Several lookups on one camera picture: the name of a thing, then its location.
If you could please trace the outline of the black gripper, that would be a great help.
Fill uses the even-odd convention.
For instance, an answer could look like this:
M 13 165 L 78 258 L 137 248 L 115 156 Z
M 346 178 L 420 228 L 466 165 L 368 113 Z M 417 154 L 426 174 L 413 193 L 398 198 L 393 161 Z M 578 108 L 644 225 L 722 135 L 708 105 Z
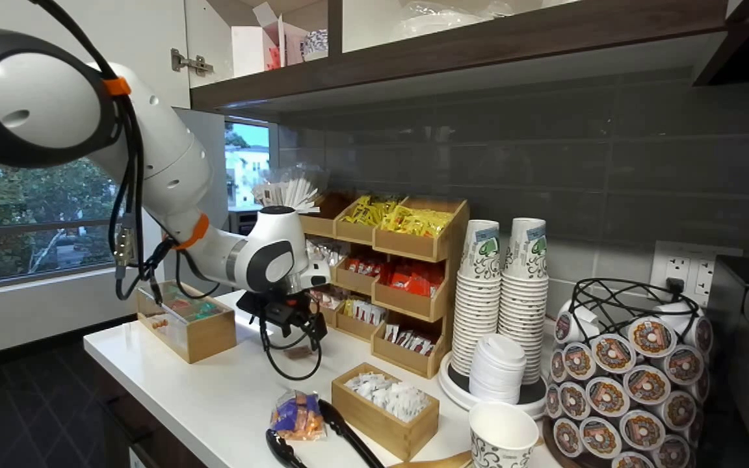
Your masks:
M 300 328 L 306 338 L 324 338 L 324 317 L 309 310 L 309 299 L 303 293 L 294 295 L 263 295 L 245 291 L 237 299 L 237 307 L 250 311 L 254 319 L 274 323 L 284 333 Z

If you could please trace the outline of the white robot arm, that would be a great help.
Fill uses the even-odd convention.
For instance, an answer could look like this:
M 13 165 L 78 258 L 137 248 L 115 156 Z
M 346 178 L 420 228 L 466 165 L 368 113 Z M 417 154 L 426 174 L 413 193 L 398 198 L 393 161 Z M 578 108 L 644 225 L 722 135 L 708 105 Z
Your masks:
M 136 225 L 163 228 L 162 252 L 179 252 L 209 280 L 242 291 L 240 307 L 264 324 L 327 334 L 309 307 L 314 274 L 300 213 L 264 204 L 250 234 L 211 222 L 202 200 L 211 164 L 176 112 L 137 76 L 98 56 L 84 61 L 51 40 L 0 29 L 0 165 L 39 169 L 76 159 L 98 164 L 115 182 L 120 215 L 110 246 L 120 269 L 149 274 Z

